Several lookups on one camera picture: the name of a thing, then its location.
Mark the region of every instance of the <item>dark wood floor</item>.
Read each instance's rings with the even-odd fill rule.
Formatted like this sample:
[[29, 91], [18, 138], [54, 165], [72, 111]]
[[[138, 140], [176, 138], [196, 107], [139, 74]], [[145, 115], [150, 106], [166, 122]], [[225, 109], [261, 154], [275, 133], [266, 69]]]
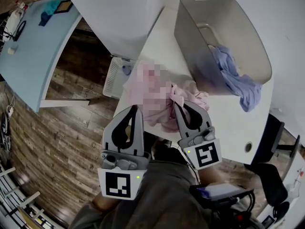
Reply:
[[[111, 61], [97, 38], [74, 33], [55, 69], [51, 97], [90, 98], [87, 107], [45, 108], [35, 114], [16, 98], [10, 121], [13, 176], [46, 213], [68, 226], [99, 191], [97, 168], [104, 127], [118, 101], [102, 95]], [[4, 84], [0, 86], [3, 93]], [[11, 91], [7, 87], [9, 99]]]

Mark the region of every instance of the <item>laundry basket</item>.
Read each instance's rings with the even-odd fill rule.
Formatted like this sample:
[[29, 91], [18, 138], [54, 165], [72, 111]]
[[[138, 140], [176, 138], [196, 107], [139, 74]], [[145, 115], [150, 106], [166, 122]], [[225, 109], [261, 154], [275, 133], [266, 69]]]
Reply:
[[180, 0], [174, 35], [199, 90], [231, 94], [208, 45], [228, 47], [240, 74], [271, 79], [264, 46], [236, 0]]

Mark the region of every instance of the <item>blue cloth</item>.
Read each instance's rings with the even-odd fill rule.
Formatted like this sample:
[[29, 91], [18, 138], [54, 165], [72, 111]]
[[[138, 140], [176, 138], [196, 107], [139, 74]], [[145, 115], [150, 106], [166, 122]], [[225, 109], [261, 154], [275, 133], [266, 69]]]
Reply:
[[238, 75], [234, 57], [228, 48], [218, 46], [212, 49], [212, 54], [231, 93], [240, 96], [240, 105], [243, 110], [245, 112], [253, 110], [261, 99], [262, 85], [246, 74]]

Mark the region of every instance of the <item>light blue tabletop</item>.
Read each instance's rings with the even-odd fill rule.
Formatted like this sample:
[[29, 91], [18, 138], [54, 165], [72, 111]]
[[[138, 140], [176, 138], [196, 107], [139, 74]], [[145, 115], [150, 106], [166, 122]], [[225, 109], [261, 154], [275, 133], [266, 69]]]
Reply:
[[[31, 4], [21, 22], [24, 30], [17, 42], [9, 40], [0, 54], [0, 74], [32, 110], [38, 112], [43, 90], [54, 59], [80, 13], [73, 5], [69, 12], [54, 14], [42, 27], [41, 13], [50, 0]], [[8, 48], [16, 48], [13, 55]]]

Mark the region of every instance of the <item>pink cloth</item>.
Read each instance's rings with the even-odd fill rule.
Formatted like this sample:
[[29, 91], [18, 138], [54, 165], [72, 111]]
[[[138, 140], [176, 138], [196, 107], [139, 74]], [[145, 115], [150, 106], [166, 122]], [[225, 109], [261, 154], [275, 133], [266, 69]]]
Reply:
[[165, 132], [177, 132], [179, 129], [173, 103], [183, 107], [184, 101], [188, 100], [207, 111], [209, 106], [205, 99], [208, 93], [199, 92], [196, 82], [190, 80], [180, 88], [168, 81], [166, 75], [160, 66], [141, 61], [124, 89], [130, 104], [136, 104], [142, 110], [144, 121], [151, 126], [160, 123]]

